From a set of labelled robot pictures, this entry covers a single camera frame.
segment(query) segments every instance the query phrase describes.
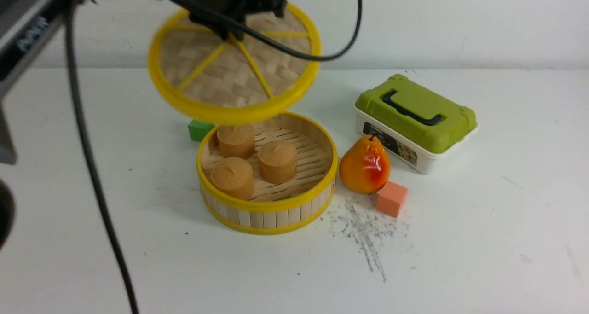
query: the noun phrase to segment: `white container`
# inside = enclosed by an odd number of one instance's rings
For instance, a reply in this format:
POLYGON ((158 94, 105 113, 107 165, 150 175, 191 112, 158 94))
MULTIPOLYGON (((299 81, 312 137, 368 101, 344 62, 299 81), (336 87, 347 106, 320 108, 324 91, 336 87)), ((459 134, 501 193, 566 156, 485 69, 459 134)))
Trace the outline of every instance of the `white container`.
POLYGON ((422 174, 431 174, 435 169, 439 169, 444 163, 448 163, 449 158, 460 150, 462 145, 467 142, 473 135, 478 132, 479 125, 469 132, 464 138, 450 146, 444 153, 434 154, 421 146, 415 144, 406 137, 400 135, 395 130, 387 127, 374 117, 356 109, 356 130, 362 135, 374 134, 385 146, 385 149, 392 155, 398 157, 422 174))

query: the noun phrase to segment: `bamboo steamer basket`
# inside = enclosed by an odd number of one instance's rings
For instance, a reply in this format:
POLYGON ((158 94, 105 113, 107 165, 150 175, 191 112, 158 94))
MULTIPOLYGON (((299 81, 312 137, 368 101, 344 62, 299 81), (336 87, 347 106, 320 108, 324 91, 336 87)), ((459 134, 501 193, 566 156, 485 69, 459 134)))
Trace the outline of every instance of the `bamboo steamer basket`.
POLYGON ((261 179, 255 153, 248 162, 254 172, 254 194, 237 199, 217 190, 210 181, 212 167, 223 159, 214 128, 200 144, 196 169, 206 207, 217 220, 240 232, 281 234, 302 228, 328 207, 335 190, 337 152, 329 134, 311 119, 285 112, 254 123, 256 149, 272 140, 296 146, 297 174, 283 184, 261 179))

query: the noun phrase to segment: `green cube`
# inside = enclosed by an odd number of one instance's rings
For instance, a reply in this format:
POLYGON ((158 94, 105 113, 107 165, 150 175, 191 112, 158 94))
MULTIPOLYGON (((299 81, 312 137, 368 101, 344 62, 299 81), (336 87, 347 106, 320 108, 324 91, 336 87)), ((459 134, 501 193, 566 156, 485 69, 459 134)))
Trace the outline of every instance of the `green cube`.
POLYGON ((188 125, 190 140, 201 142, 214 127, 212 124, 191 121, 188 125))

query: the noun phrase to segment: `pear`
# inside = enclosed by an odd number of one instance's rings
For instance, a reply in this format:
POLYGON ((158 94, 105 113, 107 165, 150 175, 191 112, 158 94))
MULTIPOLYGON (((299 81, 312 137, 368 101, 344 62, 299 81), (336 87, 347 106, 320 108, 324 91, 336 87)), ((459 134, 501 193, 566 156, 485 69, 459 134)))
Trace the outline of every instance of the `pear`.
POLYGON ((391 161, 381 141, 375 135, 362 136, 341 158, 339 175, 353 192, 378 192, 391 176, 391 161))

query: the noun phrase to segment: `table surface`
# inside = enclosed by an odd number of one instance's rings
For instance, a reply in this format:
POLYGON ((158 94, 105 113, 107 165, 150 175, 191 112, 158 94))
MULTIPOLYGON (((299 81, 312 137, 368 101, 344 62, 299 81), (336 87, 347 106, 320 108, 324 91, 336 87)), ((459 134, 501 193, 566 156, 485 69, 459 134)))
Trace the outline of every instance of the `table surface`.
MULTIPOLYGON (((341 157, 359 138, 353 102, 394 73, 472 108, 480 131, 432 175, 392 158, 391 180, 410 189, 398 220, 339 182, 320 219, 252 236, 206 211, 190 120, 147 70, 82 70, 142 312, 588 312, 589 71, 325 70, 291 110, 320 123, 341 157)), ((17 200, 0 252, 2 312, 127 313, 65 71, 28 71, 4 108, 19 161, 0 166, 17 200)))

